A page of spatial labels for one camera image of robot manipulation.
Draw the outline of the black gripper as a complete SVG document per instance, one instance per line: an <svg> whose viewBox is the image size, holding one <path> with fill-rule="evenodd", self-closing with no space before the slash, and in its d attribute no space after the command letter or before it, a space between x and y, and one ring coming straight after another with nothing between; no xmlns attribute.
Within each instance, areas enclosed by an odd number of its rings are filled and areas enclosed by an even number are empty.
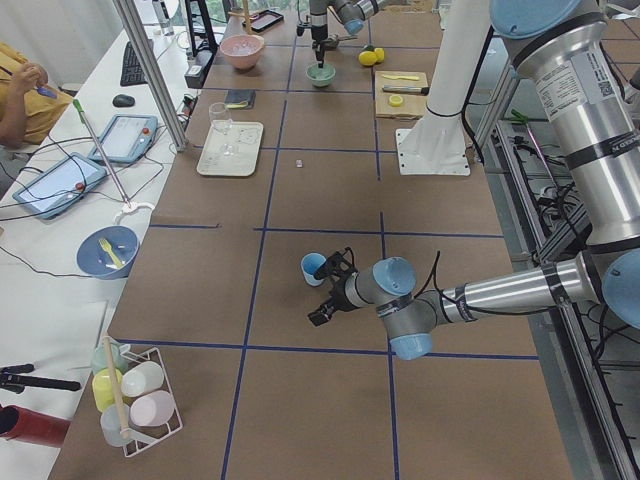
<svg viewBox="0 0 640 480"><path fill-rule="evenodd" d="M330 35L327 25L312 27L312 49L319 65L324 64L326 50L335 49L338 42L339 36L337 34Z"/></svg>
<svg viewBox="0 0 640 480"><path fill-rule="evenodd" d="M347 297L346 283L358 270L355 267L354 252L350 247L336 251L328 258L316 254L314 267L313 278L317 281L328 278L332 285L330 297L316 310L307 314L311 323L319 327L328 323L336 311L349 312L356 309Z"/></svg>

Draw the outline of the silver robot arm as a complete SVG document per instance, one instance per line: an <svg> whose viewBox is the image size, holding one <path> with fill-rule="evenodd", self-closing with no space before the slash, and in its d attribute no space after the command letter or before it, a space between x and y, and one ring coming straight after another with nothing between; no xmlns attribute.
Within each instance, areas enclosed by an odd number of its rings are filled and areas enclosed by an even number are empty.
<svg viewBox="0 0 640 480"><path fill-rule="evenodd" d="M305 20L298 18L296 34L302 36L305 30L311 32L312 49L317 64L324 67L325 53L331 44L327 12L332 12L350 36L355 36L364 26L364 21L386 7L386 0L310 0L309 14Z"/></svg>
<svg viewBox="0 0 640 480"><path fill-rule="evenodd" d="M585 247L573 259L543 262L517 274L443 290L435 274L416 286L403 258L358 270L350 251L330 256L315 271L332 283L327 301L309 318L315 325L336 312L372 306L392 351L404 360L427 354L442 324L484 316L534 315L592 301L629 326L639 323L639 134L600 46L604 16L592 1L470 1L452 11L443 39L446 60L436 68L439 92L457 74L456 36L476 19L473 40L498 34L516 72L535 83L554 128L571 182L556 188L549 208L565 214L577 191L591 223Z"/></svg>

